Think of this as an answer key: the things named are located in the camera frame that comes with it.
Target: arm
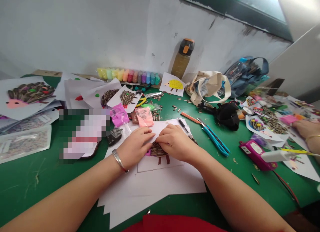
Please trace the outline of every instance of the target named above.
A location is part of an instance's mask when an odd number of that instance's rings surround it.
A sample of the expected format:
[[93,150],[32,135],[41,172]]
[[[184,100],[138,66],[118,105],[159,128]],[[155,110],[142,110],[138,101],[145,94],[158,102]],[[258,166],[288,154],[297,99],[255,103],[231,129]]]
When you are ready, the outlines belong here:
[[156,141],[168,154],[199,170],[236,231],[294,231],[260,195],[193,143],[180,126],[168,125]]
[[[151,148],[144,143],[155,134],[139,128],[117,149],[126,169],[137,164]],[[76,231],[94,203],[123,170],[113,155],[53,192],[0,228],[0,231]]]

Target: canvas bag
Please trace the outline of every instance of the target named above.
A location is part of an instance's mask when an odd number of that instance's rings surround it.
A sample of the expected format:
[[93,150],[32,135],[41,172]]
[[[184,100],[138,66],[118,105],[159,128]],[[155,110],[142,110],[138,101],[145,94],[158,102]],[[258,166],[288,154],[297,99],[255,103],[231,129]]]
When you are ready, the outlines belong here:
[[[221,88],[222,81],[225,82],[225,94],[223,99],[221,99],[217,93]],[[200,104],[202,100],[211,104],[223,103],[231,95],[231,87],[228,78],[218,71],[199,71],[191,83],[186,86],[185,90],[190,96],[190,100],[195,105]],[[203,98],[212,95],[220,100],[207,101]]]

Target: pink package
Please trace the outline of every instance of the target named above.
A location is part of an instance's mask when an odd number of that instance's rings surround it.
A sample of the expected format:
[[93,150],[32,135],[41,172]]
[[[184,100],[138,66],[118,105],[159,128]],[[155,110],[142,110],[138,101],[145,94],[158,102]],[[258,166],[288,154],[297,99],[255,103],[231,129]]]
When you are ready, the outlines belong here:
[[153,117],[149,107],[136,108],[135,111],[138,117],[140,127],[150,127],[154,125]]
[[115,128],[120,127],[121,125],[128,123],[129,117],[127,112],[124,110],[123,105],[120,103],[116,106],[113,106],[110,109],[110,116]]

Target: green table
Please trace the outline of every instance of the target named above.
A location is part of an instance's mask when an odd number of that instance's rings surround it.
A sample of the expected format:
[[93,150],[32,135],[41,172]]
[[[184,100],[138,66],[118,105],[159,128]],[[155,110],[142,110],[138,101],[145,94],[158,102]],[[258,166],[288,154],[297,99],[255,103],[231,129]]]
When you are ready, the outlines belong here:
[[[52,86],[57,86],[60,81],[59,77],[44,77],[44,79]],[[148,92],[154,91],[157,91],[157,89],[151,88]],[[188,99],[188,96],[185,94],[183,99]],[[229,147],[232,153],[227,158],[222,156],[217,152],[216,147],[201,129],[201,126],[186,119],[194,138],[202,148],[208,151],[226,168],[232,169],[235,175],[259,193],[280,215],[284,216],[297,208],[295,202],[276,176],[270,171],[257,171],[253,166],[253,162],[239,149],[239,141],[248,141],[252,134],[247,130],[243,121],[240,122],[238,131],[230,131],[219,127],[212,115],[206,112],[202,114],[198,113],[198,109],[193,104],[189,104],[183,101],[183,99],[177,100],[177,96],[168,94],[162,97],[159,104],[163,106],[161,112],[163,120],[180,116],[180,113],[177,112],[178,110],[173,111],[172,105],[176,105],[178,108],[181,108],[181,111],[192,117],[201,117]],[[0,164],[0,226],[104,158],[107,151],[105,138],[103,138],[97,154],[92,159],[79,160],[74,164],[61,164],[59,162],[59,153],[63,148],[64,142],[66,142],[66,138],[71,136],[71,132],[75,130],[77,125],[80,125],[82,118],[83,115],[76,115],[72,118],[73,120],[55,121],[52,124],[50,149]],[[320,167],[318,164],[313,158],[311,158],[311,162],[319,173]],[[279,163],[276,171],[290,184],[302,207],[320,199],[320,193],[317,191],[318,183],[316,181],[293,173],[282,163]],[[260,185],[254,181],[251,173],[260,181]],[[38,184],[35,178],[36,174],[38,174],[39,178]],[[218,227],[229,228],[228,223],[222,216],[210,193],[169,195],[149,208],[154,214],[195,216]],[[141,211],[113,228],[112,231],[122,231],[140,221],[146,211],[147,209]],[[80,226],[79,231],[107,231],[108,229],[109,214],[103,215],[103,207],[97,207],[96,203]]]

